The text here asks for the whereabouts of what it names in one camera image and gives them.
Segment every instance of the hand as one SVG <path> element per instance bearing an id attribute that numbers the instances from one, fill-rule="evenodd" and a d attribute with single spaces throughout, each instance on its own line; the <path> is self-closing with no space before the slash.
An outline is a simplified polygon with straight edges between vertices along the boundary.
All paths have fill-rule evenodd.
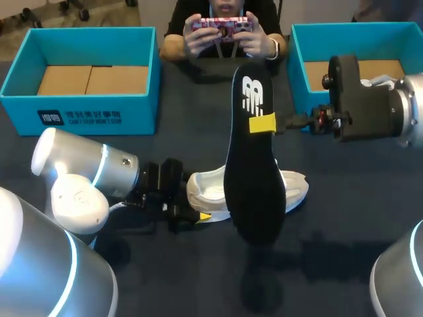
<path id="1" fill-rule="evenodd" d="M 198 57 L 206 48 L 214 45 L 214 41 L 221 37 L 216 28 L 200 28 L 192 31 L 192 23 L 201 19 L 201 15 L 192 15 L 185 21 L 184 51 L 188 57 Z"/>
<path id="2" fill-rule="evenodd" d="M 252 22 L 252 32 L 234 34 L 233 39 L 252 57 L 274 57 L 275 43 L 267 37 L 255 15 L 247 11 L 247 17 Z"/>

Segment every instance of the pink phone case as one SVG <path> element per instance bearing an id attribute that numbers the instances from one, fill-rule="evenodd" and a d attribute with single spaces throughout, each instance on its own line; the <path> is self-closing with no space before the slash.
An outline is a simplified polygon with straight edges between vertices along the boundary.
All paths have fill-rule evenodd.
<path id="1" fill-rule="evenodd" d="M 222 34 L 221 42 L 233 42 L 232 35 L 252 32 L 252 23 L 247 17 L 239 18 L 202 18 L 192 23 L 192 31 L 200 28 L 218 28 Z"/>

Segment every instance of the shoe insole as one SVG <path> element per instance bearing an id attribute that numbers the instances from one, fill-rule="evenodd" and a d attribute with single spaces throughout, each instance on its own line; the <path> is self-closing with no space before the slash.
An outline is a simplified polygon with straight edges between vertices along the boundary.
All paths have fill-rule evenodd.
<path id="1" fill-rule="evenodd" d="M 272 244 L 284 221 L 286 194 L 273 155 L 274 133 L 250 133 L 250 118 L 271 115 L 270 74 L 255 62 L 238 68 L 232 87 L 231 142 L 223 187 L 227 208 L 241 237 L 252 245 Z"/>

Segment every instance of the white shoe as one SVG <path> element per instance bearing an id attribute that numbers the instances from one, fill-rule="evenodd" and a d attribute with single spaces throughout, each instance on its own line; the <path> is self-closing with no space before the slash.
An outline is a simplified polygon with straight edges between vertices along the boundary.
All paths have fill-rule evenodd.
<path id="1" fill-rule="evenodd" d="M 186 185 L 186 194 L 191 207 L 212 215 L 208 223 L 231 217 L 226 207 L 223 190 L 224 174 L 224 165 L 211 172 L 193 173 Z M 286 189 L 286 213 L 289 213 L 304 200 L 309 185 L 305 181 L 305 176 L 300 173 L 281 170 L 280 174 Z"/>

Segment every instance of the blue cardboard box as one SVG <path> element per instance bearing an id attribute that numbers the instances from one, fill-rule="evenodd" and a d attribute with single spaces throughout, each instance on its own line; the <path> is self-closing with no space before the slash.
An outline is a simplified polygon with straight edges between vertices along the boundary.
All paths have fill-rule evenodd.
<path id="1" fill-rule="evenodd" d="M 140 79 L 145 93 L 37 95 L 52 65 L 148 67 L 147 78 Z M 19 135 L 40 135 L 49 126 L 78 135 L 152 135 L 160 76 L 154 28 L 31 29 L 0 90 L 0 101 Z M 66 85 L 67 78 L 58 82 Z"/>
<path id="2" fill-rule="evenodd" d="M 329 103 L 327 90 L 312 89 L 305 64 L 349 54 L 359 61 L 374 61 L 374 65 L 376 61 L 399 61 L 404 74 L 417 74 L 423 72 L 423 32 L 413 22 L 293 25 L 287 68 L 297 112 L 309 113 Z M 319 74 L 319 80 L 325 73 Z"/>

